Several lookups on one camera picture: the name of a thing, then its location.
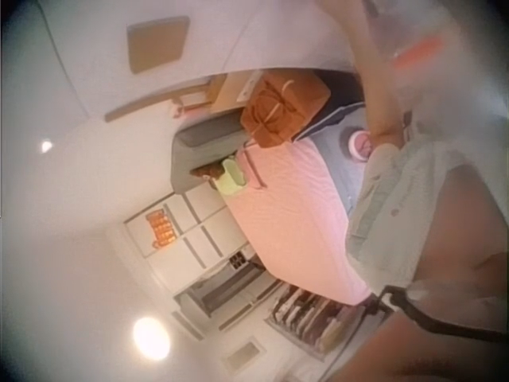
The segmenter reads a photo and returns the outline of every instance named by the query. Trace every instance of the pink object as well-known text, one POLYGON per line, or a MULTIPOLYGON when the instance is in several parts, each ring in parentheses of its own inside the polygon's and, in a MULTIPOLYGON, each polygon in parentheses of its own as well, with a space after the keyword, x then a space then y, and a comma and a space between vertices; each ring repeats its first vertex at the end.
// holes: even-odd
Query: pink object
POLYGON ((367 162, 372 150, 371 140, 367 131, 356 131, 350 136, 348 140, 348 151, 355 160, 367 162))
POLYGON ((225 200, 268 271, 338 302, 362 302, 370 292, 345 255, 347 213, 311 140, 245 150, 266 188, 225 200))

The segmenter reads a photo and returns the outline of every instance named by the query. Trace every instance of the ceiling light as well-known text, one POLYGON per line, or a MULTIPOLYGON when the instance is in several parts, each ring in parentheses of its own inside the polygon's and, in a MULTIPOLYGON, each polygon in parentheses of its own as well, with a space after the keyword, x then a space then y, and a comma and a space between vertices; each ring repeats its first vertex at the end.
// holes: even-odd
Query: ceiling light
POLYGON ((41 143, 41 152, 42 154, 46 154, 48 151, 50 151, 53 148, 53 144, 50 140, 45 139, 41 143))
POLYGON ((141 318, 134 324, 134 342, 142 354, 155 361, 169 353, 169 336, 165 327, 154 318, 141 318))

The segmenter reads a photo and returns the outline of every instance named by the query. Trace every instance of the bed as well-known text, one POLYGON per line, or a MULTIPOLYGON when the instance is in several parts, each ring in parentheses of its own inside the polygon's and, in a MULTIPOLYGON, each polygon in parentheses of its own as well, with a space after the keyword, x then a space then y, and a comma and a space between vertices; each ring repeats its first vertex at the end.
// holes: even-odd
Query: bed
POLYGON ((262 188, 225 197, 267 270, 305 290, 349 305, 369 294, 348 264, 348 214, 324 157, 311 138, 245 155, 262 188))

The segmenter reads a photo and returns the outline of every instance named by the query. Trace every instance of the shirt sleeve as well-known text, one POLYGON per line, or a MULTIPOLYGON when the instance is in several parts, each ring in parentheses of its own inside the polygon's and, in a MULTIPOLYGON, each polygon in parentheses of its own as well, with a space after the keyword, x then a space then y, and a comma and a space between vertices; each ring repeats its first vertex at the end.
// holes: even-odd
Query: shirt sleeve
POLYGON ((390 143, 384 143, 378 146, 369 157, 366 168, 364 169, 364 180, 379 177, 387 170, 393 159, 398 155, 399 148, 390 143))

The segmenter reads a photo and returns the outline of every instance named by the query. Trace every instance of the cabinet door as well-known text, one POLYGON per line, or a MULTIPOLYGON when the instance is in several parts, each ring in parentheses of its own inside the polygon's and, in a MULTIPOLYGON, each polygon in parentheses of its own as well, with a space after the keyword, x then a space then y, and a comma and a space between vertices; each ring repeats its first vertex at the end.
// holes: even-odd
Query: cabinet door
POLYGON ((163 201, 163 205, 173 223, 176 225, 179 235, 198 224, 198 221, 193 216, 185 199, 181 195, 169 197, 163 201))
POLYGON ((222 254, 220 250, 212 244, 202 227, 192 229, 185 238, 207 268, 214 267, 221 261, 222 254))
POLYGON ((179 239, 157 251, 148 258, 148 262, 157 277, 174 294, 196 281, 206 268, 186 239, 179 239))
POLYGON ((215 212, 225 207, 224 200, 220 193, 214 190, 208 183, 204 183, 188 191, 185 196, 188 198, 192 209, 198 219, 204 221, 215 212))
POLYGON ((196 219, 193 217, 191 210, 188 208, 182 196, 173 195, 161 203, 158 203, 126 224, 130 236, 143 257, 147 257, 156 252, 156 249, 153 247, 153 242, 156 237, 146 216, 159 209, 165 211, 177 237, 197 225, 196 219))
POLYGON ((223 209, 205 221, 204 227, 223 256, 234 254, 247 242, 244 233, 228 209, 223 209))

